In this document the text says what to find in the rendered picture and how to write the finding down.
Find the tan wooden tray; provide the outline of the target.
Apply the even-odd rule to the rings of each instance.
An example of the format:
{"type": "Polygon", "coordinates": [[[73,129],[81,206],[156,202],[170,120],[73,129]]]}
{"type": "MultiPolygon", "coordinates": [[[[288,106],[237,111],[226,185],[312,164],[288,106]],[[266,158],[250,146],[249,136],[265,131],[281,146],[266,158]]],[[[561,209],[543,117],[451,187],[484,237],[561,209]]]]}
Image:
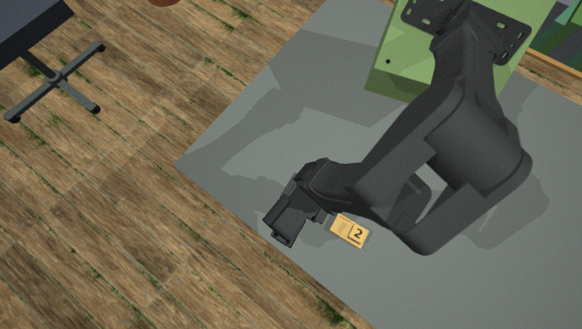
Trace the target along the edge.
{"type": "Polygon", "coordinates": [[[352,240],[350,240],[349,238],[347,238],[349,231],[352,228],[352,225],[356,224],[355,222],[349,220],[348,218],[346,218],[345,216],[341,215],[340,213],[336,216],[336,219],[333,223],[333,225],[330,228],[330,232],[334,233],[335,235],[337,235],[338,237],[342,238],[343,240],[345,240],[346,242],[352,244],[353,246],[357,247],[358,249],[360,249],[369,233],[368,233],[363,241],[362,244],[358,245],[357,243],[353,242],[352,240]]]}

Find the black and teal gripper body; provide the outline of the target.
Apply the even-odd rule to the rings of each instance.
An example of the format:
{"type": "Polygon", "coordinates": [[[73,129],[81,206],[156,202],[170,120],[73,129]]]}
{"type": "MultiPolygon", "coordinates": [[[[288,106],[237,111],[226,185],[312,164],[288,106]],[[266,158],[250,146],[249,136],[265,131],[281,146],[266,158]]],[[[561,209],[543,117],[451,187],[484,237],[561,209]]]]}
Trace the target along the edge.
{"type": "MultiPolygon", "coordinates": [[[[289,190],[291,189],[291,187],[292,187],[292,186],[293,186],[293,184],[295,183],[295,181],[294,181],[294,179],[293,179],[293,178],[294,178],[296,175],[297,175],[297,173],[294,173],[294,174],[293,174],[293,176],[292,176],[292,177],[291,177],[291,179],[289,180],[289,183],[286,185],[285,189],[284,189],[284,190],[283,190],[283,192],[281,193],[280,197],[281,197],[283,194],[286,194],[286,195],[287,195],[287,193],[289,192],[289,190]]],[[[323,224],[323,222],[324,222],[324,220],[325,220],[325,218],[326,218],[326,216],[327,216],[327,215],[328,215],[328,213],[326,213],[326,212],[325,212],[325,210],[323,210],[323,209],[321,208],[321,209],[320,209],[320,211],[318,212],[318,215],[316,216],[316,218],[315,218],[314,220],[311,220],[311,219],[309,219],[309,218],[308,218],[308,219],[309,219],[309,220],[311,220],[311,221],[313,221],[313,222],[318,222],[318,223],[320,223],[320,224],[323,224]]]]}

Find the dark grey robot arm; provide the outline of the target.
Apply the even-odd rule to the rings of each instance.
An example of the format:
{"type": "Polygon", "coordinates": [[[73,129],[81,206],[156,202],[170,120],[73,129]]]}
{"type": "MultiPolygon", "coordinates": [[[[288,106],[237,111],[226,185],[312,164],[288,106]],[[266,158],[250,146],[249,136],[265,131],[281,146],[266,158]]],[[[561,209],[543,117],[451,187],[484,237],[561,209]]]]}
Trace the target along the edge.
{"type": "Polygon", "coordinates": [[[362,162],[319,158],[303,166],[291,192],[262,219],[284,246],[291,248],[306,219],[314,220],[322,208],[334,216],[347,212],[372,220],[413,252],[431,255],[530,174],[532,158],[496,98],[493,64],[507,64],[531,26],[472,0],[413,1],[408,0],[401,20],[434,36],[430,87],[362,162]],[[415,173],[425,163],[448,185],[415,223],[432,196],[415,173]]]}

